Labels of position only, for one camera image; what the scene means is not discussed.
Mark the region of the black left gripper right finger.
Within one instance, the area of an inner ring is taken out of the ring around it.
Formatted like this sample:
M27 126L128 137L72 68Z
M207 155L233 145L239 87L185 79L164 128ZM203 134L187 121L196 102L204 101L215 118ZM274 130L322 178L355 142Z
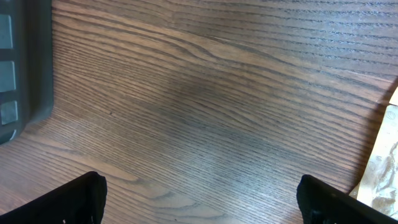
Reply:
M297 187L304 224L397 224L397 220L305 174Z

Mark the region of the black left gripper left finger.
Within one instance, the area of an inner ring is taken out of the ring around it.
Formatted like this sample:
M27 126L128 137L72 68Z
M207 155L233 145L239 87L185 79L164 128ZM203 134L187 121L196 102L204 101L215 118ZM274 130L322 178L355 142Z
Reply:
M1 224L100 224L106 196L106 178L90 171L1 215Z

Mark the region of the brown white snack packet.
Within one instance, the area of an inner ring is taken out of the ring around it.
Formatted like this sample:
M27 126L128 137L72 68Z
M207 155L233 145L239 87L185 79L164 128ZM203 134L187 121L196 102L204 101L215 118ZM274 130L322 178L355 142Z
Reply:
M383 121L359 184L349 194L388 217L397 219L397 92Z

